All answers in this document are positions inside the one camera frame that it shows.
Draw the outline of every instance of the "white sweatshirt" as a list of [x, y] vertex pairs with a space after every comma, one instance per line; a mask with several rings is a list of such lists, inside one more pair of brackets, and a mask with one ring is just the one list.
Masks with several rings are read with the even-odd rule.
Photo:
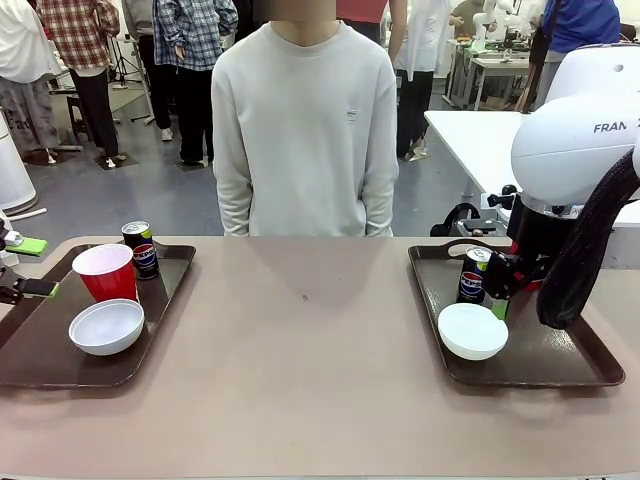
[[435, 72], [444, 57], [449, 31], [449, 0], [413, 0], [407, 34], [395, 66], [406, 70], [410, 82], [413, 72]]
[[35, 82], [60, 67], [36, 12], [27, 0], [0, 0], [0, 77]]
[[391, 236], [396, 76], [351, 27], [313, 47], [270, 24], [213, 72], [215, 175], [227, 235]]

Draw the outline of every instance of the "tray handle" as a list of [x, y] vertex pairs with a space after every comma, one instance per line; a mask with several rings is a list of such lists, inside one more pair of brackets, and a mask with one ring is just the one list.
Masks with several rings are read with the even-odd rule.
[[510, 247], [496, 247], [476, 238], [457, 238], [445, 243], [444, 245], [435, 245], [428, 247], [419, 245], [413, 246], [409, 248], [409, 257], [413, 260], [464, 260], [464, 253], [460, 253], [459, 255], [451, 254], [451, 249], [458, 245], [476, 245], [478, 247], [486, 247], [491, 250], [503, 253], [508, 253], [510, 251]]

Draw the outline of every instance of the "white bowl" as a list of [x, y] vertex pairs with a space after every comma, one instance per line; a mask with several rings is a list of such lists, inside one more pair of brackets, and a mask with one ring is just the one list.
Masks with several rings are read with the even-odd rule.
[[438, 331], [445, 346], [466, 360], [486, 360], [504, 348], [507, 325], [480, 305], [458, 303], [440, 312]]
[[97, 303], [78, 315], [69, 326], [69, 338], [91, 355], [113, 355], [126, 350], [144, 327], [144, 310], [132, 300]]

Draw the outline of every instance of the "sweatshirt logo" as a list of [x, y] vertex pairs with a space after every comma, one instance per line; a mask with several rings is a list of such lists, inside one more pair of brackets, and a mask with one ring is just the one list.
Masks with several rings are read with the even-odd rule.
[[358, 123], [360, 112], [358, 110], [347, 110], [347, 123]]

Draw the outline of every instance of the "red plastic cup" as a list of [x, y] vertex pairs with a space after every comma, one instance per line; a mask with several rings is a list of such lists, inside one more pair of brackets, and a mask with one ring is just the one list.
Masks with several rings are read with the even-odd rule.
[[97, 302], [126, 298], [138, 301], [133, 250], [126, 245], [100, 245], [81, 253], [73, 271], [82, 278]]

